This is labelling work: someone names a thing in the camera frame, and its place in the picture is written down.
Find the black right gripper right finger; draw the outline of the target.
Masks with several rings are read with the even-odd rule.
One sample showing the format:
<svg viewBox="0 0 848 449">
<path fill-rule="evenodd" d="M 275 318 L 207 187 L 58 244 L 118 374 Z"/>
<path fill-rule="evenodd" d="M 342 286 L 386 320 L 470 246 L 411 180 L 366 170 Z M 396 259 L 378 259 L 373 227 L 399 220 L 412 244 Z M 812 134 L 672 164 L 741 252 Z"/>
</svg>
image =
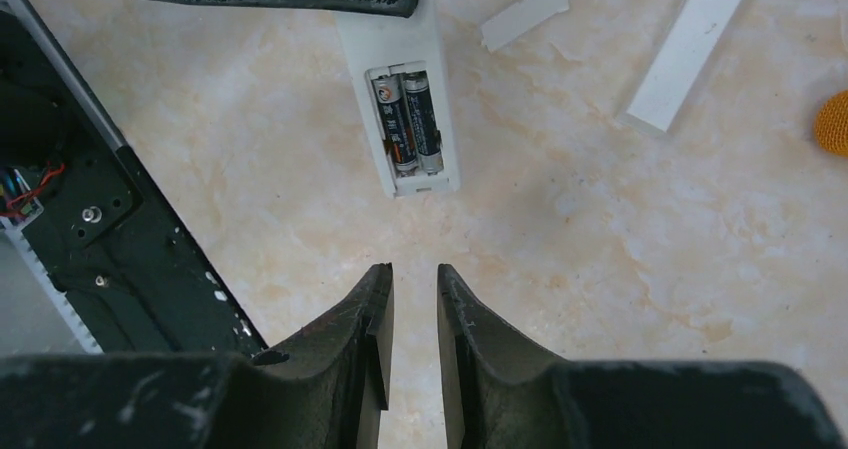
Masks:
<svg viewBox="0 0 848 449">
<path fill-rule="evenodd" d="M 451 448 L 841 448 L 815 389 L 763 361 L 568 360 L 437 272 Z"/>
</svg>

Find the white remote battery cover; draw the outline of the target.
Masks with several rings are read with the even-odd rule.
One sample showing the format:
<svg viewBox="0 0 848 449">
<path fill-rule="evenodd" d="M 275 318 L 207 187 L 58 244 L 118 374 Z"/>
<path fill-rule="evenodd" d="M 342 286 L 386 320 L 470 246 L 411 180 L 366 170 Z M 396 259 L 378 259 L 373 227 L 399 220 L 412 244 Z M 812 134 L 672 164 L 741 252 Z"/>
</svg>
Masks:
<svg viewBox="0 0 848 449">
<path fill-rule="evenodd" d="M 662 135 L 671 129 L 743 0 L 683 0 L 618 120 Z"/>
</svg>

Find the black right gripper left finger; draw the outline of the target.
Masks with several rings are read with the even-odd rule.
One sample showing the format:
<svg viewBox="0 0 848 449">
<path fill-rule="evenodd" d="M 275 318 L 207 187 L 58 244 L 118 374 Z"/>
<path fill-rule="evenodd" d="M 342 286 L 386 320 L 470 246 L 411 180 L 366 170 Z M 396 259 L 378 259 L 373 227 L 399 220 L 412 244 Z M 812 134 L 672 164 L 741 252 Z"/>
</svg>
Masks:
<svg viewBox="0 0 848 449">
<path fill-rule="evenodd" d="M 388 407 L 393 270 L 372 266 L 277 345 L 5 358 L 5 448 L 373 448 Z"/>
</svg>

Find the small white remote control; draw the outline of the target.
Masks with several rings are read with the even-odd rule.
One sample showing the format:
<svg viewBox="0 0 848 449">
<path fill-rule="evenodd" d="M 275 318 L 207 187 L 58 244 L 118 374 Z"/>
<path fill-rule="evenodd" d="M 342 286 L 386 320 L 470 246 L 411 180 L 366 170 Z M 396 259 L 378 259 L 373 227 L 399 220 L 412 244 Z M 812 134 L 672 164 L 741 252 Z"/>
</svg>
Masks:
<svg viewBox="0 0 848 449">
<path fill-rule="evenodd" d="M 436 0 L 418 0 L 408 18 L 338 13 L 335 21 L 386 195 L 458 190 Z"/>
</svg>

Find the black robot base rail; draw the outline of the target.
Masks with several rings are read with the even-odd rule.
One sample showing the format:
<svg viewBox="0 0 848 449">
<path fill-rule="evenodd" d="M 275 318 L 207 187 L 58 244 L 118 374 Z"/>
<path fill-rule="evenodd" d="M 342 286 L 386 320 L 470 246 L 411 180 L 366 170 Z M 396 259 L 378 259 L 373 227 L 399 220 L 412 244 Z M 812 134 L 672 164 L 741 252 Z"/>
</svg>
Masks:
<svg viewBox="0 0 848 449">
<path fill-rule="evenodd" d="M 28 0 L 1 0 L 1 237 L 86 352 L 266 348 Z"/>
</svg>

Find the black AAA battery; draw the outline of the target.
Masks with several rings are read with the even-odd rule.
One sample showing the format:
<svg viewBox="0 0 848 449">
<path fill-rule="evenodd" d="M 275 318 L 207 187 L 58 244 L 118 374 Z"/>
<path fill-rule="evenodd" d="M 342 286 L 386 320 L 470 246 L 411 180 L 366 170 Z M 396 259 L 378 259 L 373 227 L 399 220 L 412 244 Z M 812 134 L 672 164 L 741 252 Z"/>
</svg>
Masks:
<svg viewBox="0 0 848 449">
<path fill-rule="evenodd" d="M 429 80 L 420 71 L 405 74 L 402 82 L 420 166 L 428 175 L 438 174 L 444 163 Z"/>
<path fill-rule="evenodd" d="M 402 177 L 413 174 L 418 167 L 418 156 L 403 100 L 400 76 L 382 76 L 373 80 L 372 86 L 393 165 Z"/>
</svg>

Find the small white battery door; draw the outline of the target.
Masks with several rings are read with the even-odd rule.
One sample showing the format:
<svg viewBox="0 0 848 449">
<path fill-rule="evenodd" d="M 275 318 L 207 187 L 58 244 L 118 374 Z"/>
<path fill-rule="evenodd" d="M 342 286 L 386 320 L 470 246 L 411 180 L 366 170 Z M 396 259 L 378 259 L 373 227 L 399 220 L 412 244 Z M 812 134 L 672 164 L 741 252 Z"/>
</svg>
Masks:
<svg viewBox="0 0 848 449">
<path fill-rule="evenodd" d="M 480 26 L 482 45 L 489 52 L 496 52 L 569 9 L 569 0 L 519 0 Z"/>
</svg>

